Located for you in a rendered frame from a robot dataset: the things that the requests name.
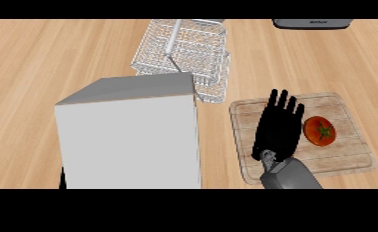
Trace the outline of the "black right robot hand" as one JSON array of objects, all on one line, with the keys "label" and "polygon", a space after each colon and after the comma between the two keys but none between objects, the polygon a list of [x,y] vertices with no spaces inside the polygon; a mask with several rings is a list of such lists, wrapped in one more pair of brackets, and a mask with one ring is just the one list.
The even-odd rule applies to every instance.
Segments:
[{"label": "black right robot hand", "polygon": [[263,110],[253,145],[253,158],[261,161],[265,150],[275,153],[278,162],[290,158],[296,152],[300,135],[305,105],[289,91],[271,92],[268,106]]}]

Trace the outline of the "pale wooden cutting board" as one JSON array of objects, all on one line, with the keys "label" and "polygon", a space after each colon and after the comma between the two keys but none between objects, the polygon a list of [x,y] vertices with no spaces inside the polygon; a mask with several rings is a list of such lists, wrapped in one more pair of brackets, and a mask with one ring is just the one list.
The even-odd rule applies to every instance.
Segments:
[{"label": "pale wooden cutting board", "polygon": [[[374,170],[374,154],[340,95],[326,92],[297,95],[296,98],[305,104],[303,119],[324,117],[337,132],[336,141],[324,147],[312,144],[306,136],[300,137],[295,157],[305,163],[314,175],[326,177]],[[249,99],[235,101],[230,108],[241,174],[252,185],[261,183],[265,172],[263,164],[253,159],[252,152],[266,104],[266,98]]]}]

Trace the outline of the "large pale grey block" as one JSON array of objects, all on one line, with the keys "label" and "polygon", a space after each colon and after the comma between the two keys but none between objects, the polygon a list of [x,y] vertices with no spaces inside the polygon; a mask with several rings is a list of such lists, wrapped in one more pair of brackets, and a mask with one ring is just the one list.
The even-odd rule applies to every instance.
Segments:
[{"label": "large pale grey block", "polygon": [[55,105],[72,189],[201,187],[190,73],[103,78]]}]

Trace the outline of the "dark grey appliance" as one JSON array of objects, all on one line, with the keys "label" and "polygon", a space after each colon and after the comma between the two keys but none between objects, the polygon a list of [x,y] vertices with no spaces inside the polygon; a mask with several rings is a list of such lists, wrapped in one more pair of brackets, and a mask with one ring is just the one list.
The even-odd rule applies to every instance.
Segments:
[{"label": "dark grey appliance", "polygon": [[351,26],[352,19],[274,19],[272,22],[280,29],[337,30]]}]

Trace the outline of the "red tomato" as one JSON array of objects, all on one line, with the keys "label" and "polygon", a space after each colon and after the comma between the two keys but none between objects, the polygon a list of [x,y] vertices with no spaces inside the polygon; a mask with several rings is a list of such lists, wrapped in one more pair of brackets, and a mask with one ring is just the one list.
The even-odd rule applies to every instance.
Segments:
[{"label": "red tomato", "polygon": [[317,146],[328,146],[337,139],[337,130],[330,120],[314,116],[305,121],[303,132]]}]

